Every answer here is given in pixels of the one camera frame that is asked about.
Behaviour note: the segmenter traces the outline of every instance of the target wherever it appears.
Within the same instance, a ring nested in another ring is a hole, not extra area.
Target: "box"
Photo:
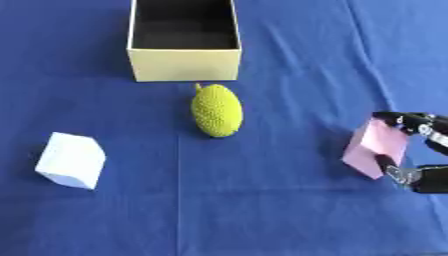
[[[236,80],[233,0],[133,0],[127,51],[138,82]]]
[[[36,172],[69,187],[95,189],[106,155],[90,137],[55,132],[36,166]]]
[[[387,155],[397,165],[408,145],[408,136],[400,129],[389,127],[383,120],[371,118],[354,133],[342,161],[372,179],[382,177],[377,155]]]

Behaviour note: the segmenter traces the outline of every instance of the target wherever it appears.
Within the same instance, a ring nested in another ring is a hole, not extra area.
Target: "textured green ball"
[[[198,127],[212,137],[234,134],[243,121],[240,101],[232,91],[219,84],[204,88],[196,84],[191,111]]]

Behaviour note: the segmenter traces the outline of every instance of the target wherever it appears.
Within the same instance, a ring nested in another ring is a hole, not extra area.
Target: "blue cloth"
[[[237,0],[233,137],[201,135],[191,83],[133,82],[129,1],[0,0],[0,255],[448,252],[448,199],[339,158],[375,110],[448,114],[445,0]],[[33,172],[54,131],[95,137],[97,190]],[[418,141],[407,164],[446,163]]]

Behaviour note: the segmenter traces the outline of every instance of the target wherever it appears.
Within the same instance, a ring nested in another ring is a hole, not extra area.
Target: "white cube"
[[[93,138],[55,132],[36,172],[60,185],[95,189],[105,161],[104,151]]]

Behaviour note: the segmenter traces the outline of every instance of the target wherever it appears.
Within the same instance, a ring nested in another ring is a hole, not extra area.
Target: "robotic arm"
[[[375,112],[373,117],[408,136],[419,134],[426,145],[448,156],[448,117],[427,113]],[[400,185],[417,193],[448,193],[448,165],[422,165],[417,168],[399,168],[387,155],[377,155],[381,170]]]

